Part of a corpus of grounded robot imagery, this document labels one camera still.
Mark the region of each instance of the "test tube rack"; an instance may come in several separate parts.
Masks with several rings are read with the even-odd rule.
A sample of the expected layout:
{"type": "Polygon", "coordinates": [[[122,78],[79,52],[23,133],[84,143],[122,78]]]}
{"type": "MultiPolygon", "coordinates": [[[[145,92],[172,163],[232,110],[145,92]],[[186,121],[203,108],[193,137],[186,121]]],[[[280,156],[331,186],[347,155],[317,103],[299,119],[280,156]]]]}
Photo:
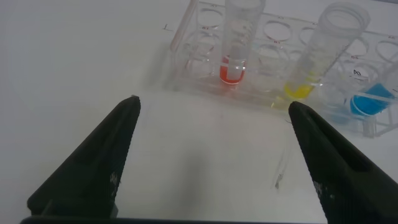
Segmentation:
{"type": "MultiPolygon", "coordinates": [[[[227,85],[219,78],[224,15],[224,6],[191,1],[170,46],[174,88],[267,111],[276,108],[288,118],[290,101],[280,97],[283,86],[317,23],[263,13],[245,76],[238,85],[227,85]]],[[[365,117],[351,114],[349,99],[353,95],[375,98],[359,90],[397,60],[398,37],[365,31],[301,102],[339,130],[378,137],[398,127],[397,100],[376,97],[392,105],[382,113],[365,117]]]]}

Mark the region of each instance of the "test tube with yellow liquid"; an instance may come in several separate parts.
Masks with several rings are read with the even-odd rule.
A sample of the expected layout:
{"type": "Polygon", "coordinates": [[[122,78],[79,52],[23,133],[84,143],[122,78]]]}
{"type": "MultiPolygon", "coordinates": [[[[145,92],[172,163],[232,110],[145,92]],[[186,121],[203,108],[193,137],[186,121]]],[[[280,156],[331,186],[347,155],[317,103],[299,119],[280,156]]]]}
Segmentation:
{"type": "Polygon", "coordinates": [[[368,12],[355,4],[330,4],[321,14],[317,28],[288,77],[285,94],[293,100],[305,99],[369,22],[368,12]]]}

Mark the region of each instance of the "test tube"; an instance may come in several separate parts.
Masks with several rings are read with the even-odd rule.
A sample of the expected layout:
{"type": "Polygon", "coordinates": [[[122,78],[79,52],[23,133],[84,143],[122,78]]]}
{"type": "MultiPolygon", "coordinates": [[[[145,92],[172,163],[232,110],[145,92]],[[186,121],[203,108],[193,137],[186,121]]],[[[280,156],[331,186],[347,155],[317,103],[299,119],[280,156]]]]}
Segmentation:
{"type": "Polygon", "coordinates": [[[370,22],[363,8],[349,3],[330,4],[288,78],[285,94],[294,100],[306,98],[336,59],[358,38],[370,22]]]}
{"type": "MultiPolygon", "coordinates": [[[[380,96],[390,99],[398,97],[398,62],[391,65],[372,84],[361,90],[369,95],[380,96]]],[[[353,114],[370,116],[375,115],[390,105],[384,100],[377,100],[366,96],[354,95],[350,100],[351,112],[353,114]]]]}
{"type": "Polygon", "coordinates": [[[265,5],[265,0],[225,1],[220,67],[220,78],[223,82],[234,85],[242,80],[257,23],[265,5]]]}

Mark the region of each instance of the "test tube with red liquid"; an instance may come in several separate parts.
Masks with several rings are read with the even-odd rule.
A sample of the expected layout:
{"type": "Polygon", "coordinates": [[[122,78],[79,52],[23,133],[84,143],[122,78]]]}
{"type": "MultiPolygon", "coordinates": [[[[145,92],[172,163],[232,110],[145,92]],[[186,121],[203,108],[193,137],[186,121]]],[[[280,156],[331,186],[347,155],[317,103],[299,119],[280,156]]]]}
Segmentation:
{"type": "Polygon", "coordinates": [[[265,0],[225,1],[220,78],[227,84],[238,84],[244,76],[257,23],[266,5],[265,0]]]}

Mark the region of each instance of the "yellow liquid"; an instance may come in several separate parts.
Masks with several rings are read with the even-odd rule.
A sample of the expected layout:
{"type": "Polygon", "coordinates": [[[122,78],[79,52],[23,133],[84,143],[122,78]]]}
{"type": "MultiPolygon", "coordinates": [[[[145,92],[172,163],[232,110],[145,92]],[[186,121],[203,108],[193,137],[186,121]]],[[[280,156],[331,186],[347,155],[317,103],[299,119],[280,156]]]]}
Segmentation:
{"type": "Polygon", "coordinates": [[[300,85],[298,88],[296,88],[295,91],[292,91],[292,88],[290,86],[291,84],[289,82],[285,84],[284,87],[285,93],[287,94],[287,96],[295,100],[305,99],[311,93],[314,87],[309,84],[303,84],[300,85]]]}

